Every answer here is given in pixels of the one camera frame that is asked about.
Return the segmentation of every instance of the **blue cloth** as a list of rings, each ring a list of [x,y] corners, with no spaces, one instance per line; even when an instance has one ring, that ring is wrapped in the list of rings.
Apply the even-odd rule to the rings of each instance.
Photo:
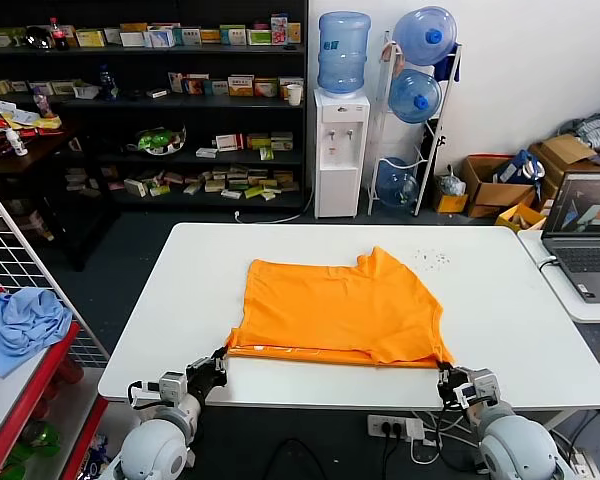
[[[71,317],[71,310],[50,290],[26,287],[0,293],[0,376],[62,340]]]

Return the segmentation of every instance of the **white table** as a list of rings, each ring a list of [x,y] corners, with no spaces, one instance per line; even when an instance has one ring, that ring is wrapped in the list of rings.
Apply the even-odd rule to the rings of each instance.
[[[535,263],[551,255],[542,245],[541,236],[542,232],[538,231],[518,233],[518,238]],[[545,265],[542,276],[574,322],[600,323],[600,303],[585,302],[559,266]],[[600,362],[600,349],[595,354]]]
[[[503,227],[176,225],[111,356],[100,394],[125,400],[131,382],[184,371],[223,345],[242,321],[252,260],[355,265],[356,256],[374,246],[412,268],[443,305],[442,334],[456,364],[492,369],[514,408],[600,408],[600,366],[516,236]],[[434,369],[235,357],[228,377],[209,404],[441,407]]]

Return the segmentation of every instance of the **wire rack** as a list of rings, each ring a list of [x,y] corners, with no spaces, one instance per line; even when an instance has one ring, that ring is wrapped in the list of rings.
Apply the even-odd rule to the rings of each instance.
[[[98,341],[76,307],[44,266],[17,224],[0,202],[0,288],[15,293],[23,287],[39,287],[55,292],[73,313],[80,332],[73,340],[69,356],[83,367],[104,368],[109,353]]]

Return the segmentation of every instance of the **plug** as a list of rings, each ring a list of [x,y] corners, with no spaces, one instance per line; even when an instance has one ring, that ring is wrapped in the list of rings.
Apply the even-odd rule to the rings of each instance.
[[[402,435],[402,424],[400,424],[400,423],[394,423],[393,426],[392,426],[392,431],[393,431],[393,434],[398,439],[398,441],[400,441],[400,437]]]

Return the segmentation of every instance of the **cup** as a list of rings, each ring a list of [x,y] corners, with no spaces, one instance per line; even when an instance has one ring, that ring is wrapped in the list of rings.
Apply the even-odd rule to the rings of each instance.
[[[289,96],[287,97],[289,105],[294,107],[300,105],[300,101],[302,100],[302,85],[292,83],[291,85],[287,85],[287,91],[289,92]]]

